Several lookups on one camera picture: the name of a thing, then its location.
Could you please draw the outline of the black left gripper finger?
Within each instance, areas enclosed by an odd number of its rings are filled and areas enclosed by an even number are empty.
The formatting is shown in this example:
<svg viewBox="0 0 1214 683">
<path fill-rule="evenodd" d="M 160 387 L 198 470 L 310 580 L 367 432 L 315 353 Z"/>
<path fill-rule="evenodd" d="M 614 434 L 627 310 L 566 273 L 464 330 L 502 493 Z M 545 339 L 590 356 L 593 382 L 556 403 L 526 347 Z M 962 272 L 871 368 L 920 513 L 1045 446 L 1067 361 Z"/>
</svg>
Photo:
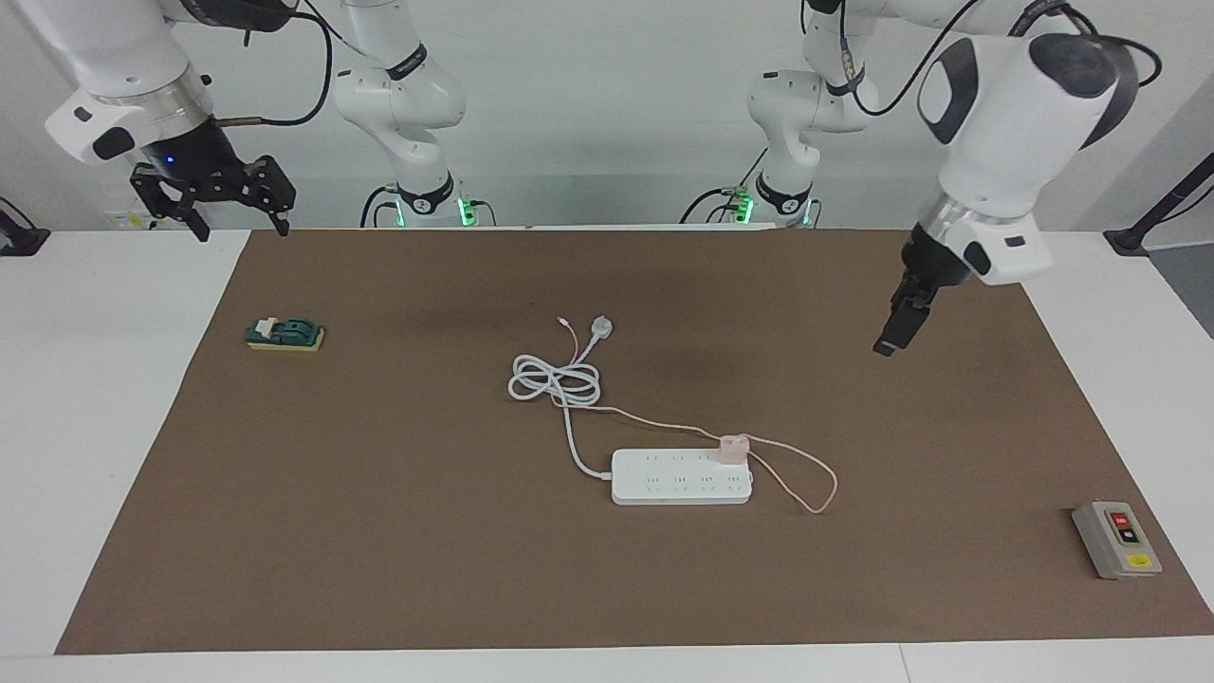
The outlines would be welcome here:
<svg viewBox="0 0 1214 683">
<path fill-rule="evenodd" d="M 896 298 L 896 346 L 904 351 L 927 321 L 938 289 L 919 280 L 904 280 Z"/>
<path fill-rule="evenodd" d="M 873 351 L 879 355 L 894 355 L 904 351 L 917 334 L 917 303 L 912 297 L 896 295 L 892 312 L 881 329 Z"/>
</svg>

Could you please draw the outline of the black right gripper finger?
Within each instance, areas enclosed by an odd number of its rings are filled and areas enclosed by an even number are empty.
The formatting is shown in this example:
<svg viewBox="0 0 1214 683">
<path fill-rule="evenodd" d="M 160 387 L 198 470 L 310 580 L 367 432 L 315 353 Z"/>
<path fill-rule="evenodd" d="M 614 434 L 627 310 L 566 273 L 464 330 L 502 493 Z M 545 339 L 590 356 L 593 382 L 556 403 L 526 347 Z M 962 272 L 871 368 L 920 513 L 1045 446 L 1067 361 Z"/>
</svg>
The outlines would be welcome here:
<svg viewBox="0 0 1214 683">
<path fill-rule="evenodd" d="M 212 229 L 195 207 L 203 199 L 198 186 L 170 180 L 149 163 L 135 164 L 134 173 L 130 173 L 130 184 L 134 186 L 147 211 L 157 220 L 181 222 L 198 241 L 209 241 Z"/>
<path fill-rule="evenodd" d="M 279 237 L 289 234 L 289 212 L 296 197 L 293 182 L 273 156 L 246 164 L 246 206 L 266 214 Z"/>
</svg>

